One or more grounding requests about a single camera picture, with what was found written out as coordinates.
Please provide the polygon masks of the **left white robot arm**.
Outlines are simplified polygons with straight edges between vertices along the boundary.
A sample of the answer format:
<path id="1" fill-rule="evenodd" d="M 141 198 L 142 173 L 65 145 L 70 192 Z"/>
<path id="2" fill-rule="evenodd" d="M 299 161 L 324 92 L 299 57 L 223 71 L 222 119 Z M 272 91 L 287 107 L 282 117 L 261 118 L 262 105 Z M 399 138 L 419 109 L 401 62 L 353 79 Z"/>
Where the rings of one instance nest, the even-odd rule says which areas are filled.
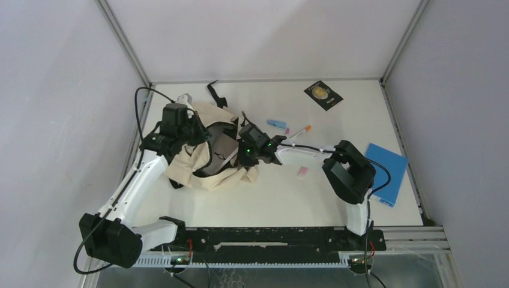
<path id="1" fill-rule="evenodd" d="M 83 240 L 79 249 L 108 266 L 131 268 L 143 252 L 160 245 L 173 250 L 184 248 L 188 235 L 183 221 L 160 217 L 144 226 L 135 226 L 134 221 L 149 189 L 183 146 L 199 145 L 208 137 L 208 130 L 191 104 L 167 104 L 161 121 L 143 138 L 138 161 L 111 198 L 97 213 L 84 214 L 80 219 Z"/>

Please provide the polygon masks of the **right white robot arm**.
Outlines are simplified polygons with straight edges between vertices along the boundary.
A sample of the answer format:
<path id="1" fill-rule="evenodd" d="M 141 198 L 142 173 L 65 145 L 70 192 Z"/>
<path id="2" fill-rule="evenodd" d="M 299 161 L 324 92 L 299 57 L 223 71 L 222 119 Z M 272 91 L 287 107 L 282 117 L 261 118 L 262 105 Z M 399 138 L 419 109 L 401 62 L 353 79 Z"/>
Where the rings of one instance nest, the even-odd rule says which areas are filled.
<path id="1" fill-rule="evenodd" d="M 351 142 L 342 140 L 332 148 L 298 145 L 285 136 L 270 138 L 257 125 L 249 123 L 239 131 L 236 162 L 242 167 L 254 167 L 260 161 L 322 170 L 335 194 L 346 202 L 349 246 L 361 250 L 370 243 L 367 198 L 376 169 Z"/>

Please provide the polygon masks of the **beige canvas student bag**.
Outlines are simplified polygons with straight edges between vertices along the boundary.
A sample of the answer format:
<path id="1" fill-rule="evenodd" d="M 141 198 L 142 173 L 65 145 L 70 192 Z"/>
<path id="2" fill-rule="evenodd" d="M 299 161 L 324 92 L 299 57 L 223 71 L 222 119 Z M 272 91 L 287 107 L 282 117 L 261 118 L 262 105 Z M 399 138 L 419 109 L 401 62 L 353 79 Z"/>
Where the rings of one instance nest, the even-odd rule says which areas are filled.
<path id="1" fill-rule="evenodd" d="M 218 96 L 213 84 L 207 84 L 207 90 L 215 104 L 192 105 L 210 133 L 209 139 L 199 145 L 185 145 L 163 173 L 175 189 L 213 191 L 258 180 L 256 166 L 244 167 L 238 162 L 239 117 L 229 111 L 227 100 Z"/>

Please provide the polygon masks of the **grey and white book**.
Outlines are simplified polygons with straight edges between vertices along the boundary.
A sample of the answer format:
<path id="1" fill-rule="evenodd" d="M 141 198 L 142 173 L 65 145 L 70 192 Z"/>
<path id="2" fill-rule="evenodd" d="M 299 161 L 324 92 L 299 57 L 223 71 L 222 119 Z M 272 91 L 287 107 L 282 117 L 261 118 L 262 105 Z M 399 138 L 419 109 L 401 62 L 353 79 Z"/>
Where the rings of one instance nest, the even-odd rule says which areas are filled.
<path id="1" fill-rule="evenodd" d="M 238 142 L 235 136 L 231 136 L 234 129 L 226 124 L 210 127 L 208 131 L 211 134 L 209 138 L 211 163 L 203 169 L 203 172 L 206 176 L 212 176 L 221 171 L 236 155 Z"/>

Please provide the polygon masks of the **blue notebook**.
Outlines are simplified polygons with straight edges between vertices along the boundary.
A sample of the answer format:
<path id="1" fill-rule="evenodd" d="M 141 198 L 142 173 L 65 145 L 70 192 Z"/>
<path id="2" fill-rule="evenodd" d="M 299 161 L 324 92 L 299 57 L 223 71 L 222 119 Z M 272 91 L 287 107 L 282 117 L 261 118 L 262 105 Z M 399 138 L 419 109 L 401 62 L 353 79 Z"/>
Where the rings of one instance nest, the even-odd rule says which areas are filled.
<path id="1" fill-rule="evenodd" d="M 368 145 L 365 156 L 386 169 L 374 164 L 376 175 L 373 189 L 375 192 L 371 199 L 393 208 L 397 203 L 408 159 L 373 143 Z"/>

